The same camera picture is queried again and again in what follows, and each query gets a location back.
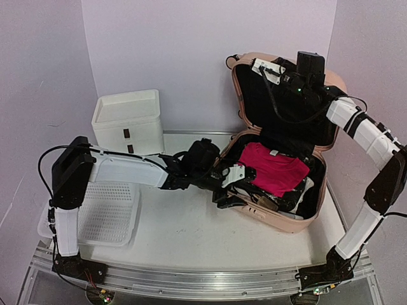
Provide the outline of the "white perforated plastic basket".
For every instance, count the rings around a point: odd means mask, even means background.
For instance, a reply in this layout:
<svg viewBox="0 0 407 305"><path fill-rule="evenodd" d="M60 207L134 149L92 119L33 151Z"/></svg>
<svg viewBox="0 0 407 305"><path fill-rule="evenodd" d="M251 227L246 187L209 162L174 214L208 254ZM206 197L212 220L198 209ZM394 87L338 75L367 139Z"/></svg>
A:
<svg viewBox="0 0 407 305"><path fill-rule="evenodd" d="M137 227L140 197L138 184L90 182L79 208L78 243L103 247L127 245Z"/></svg>

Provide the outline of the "pink hard-shell suitcase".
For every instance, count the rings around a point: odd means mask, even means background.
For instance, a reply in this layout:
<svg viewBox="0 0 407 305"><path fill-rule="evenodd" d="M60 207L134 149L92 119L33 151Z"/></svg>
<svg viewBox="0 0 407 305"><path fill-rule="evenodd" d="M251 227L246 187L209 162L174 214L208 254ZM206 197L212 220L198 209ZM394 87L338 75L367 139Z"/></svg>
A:
<svg viewBox="0 0 407 305"><path fill-rule="evenodd" d="M245 146L258 142L272 151L306 164L307 177L314 182L300 204L303 220L296 220L250 202L244 207L233 207L260 222L287 233L297 233L308 227L318 216L325 197L327 164L323 157L336 141L337 126L330 122L327 111L330 101L345 94L343 81L325 69L322 55L301 51L296 60L302 78L302 92L292 92L275 85L252 72L256 58L273 62L278 56L264 53L232 55L226 59L231 70L238 98L239 115L245 129L230 140L223 149L223 161L239 161Z"/></svg>

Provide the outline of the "white plastic drawer unit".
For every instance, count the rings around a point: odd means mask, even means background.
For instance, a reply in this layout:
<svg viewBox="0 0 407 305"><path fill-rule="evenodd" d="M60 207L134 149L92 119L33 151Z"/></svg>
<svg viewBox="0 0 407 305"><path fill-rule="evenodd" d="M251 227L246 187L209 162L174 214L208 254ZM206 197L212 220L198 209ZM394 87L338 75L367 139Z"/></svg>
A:
<svg viewBox="0 0 407 305"><path fill-rule="evenodd" d="M97 145L136 155L163 153L159 91L141 90L98 99L92 128Z"/></svg>

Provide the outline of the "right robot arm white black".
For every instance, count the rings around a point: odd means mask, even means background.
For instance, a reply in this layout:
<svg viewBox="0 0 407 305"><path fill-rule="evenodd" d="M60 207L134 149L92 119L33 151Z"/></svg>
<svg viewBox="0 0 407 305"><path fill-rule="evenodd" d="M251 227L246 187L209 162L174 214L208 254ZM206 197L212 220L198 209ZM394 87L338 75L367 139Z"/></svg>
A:
<svg viewBox="0 0 407 305"><path fill-rule="evenodd" d="M262 67L262 77L276 115L285 123L300 125L325 118L340 129L369 159L375 176L367 184L359 211L346 233L332 246L322 264L303 267L297 277L302 291L322 290L349 281L361 253L406 187L406 146L381 122L372 118L367 103L352 96L339 75L326 70L317 53L300 51L290 71L279 60ZM316 108L304 119L288 119L280 112L272 87L293 93Z"/></svg>

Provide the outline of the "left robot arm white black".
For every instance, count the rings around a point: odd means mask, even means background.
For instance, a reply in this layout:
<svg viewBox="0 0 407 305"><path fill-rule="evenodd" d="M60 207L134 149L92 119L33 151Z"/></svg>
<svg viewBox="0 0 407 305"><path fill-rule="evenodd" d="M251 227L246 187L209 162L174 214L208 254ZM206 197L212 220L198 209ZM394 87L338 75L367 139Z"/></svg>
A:
<svg viewBox="0 0 407 305"><path fill-rule="evenodd" d="M47 186L48 225L52 232L52 270L69 278L103 283L107 265L85 260L78 246L79 208L90 183L119 182L141 184L161 190L185 190L189 186L212 192L219 208L242 207L245 201L232 194L235 184L252 182L254 168L239 161L223 161L218 146L209 139L196 140L187 151L173 156L158 154L154 161L129 152L107 151L91 145L83 136L62 150L52 165L52 183Z"/></svg>

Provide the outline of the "black white patterned garment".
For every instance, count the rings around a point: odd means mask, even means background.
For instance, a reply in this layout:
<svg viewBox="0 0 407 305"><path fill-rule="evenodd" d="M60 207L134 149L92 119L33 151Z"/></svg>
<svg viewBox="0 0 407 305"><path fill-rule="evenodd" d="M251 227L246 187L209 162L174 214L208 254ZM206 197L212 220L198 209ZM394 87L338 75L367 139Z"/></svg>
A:
<svg viewBox="0 0 407 305"><path fill-rule="evenodd" d="M278 197L277 195L268 193L252 184L245 190L243 190L242 188L238 188L237 191L242 194L249 195L252 199L252 202L255 204L257 204L257 201L261 196L266 196L267 198L273 200L279 206L279 209L274 212L285 215L292 219L303 220L304 217L300 215L300 204L303 203L305 194L313 187L313 180L309 177L306 177L294 189L285 192L282 197Z"/></svg>

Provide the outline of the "magenta t-shirt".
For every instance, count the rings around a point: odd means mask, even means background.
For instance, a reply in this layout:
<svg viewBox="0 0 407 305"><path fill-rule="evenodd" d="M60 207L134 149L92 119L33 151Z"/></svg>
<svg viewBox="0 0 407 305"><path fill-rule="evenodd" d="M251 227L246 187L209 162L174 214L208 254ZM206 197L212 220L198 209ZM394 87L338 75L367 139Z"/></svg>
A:
<svg viewBox="0 0 407 305"><path fill-rule="evenodd" d="M255 169L253 185L279 198L295 189L310 173L309 167L300 159L279 153L273 155L258 142L245 146L239 162Z"/></svg>

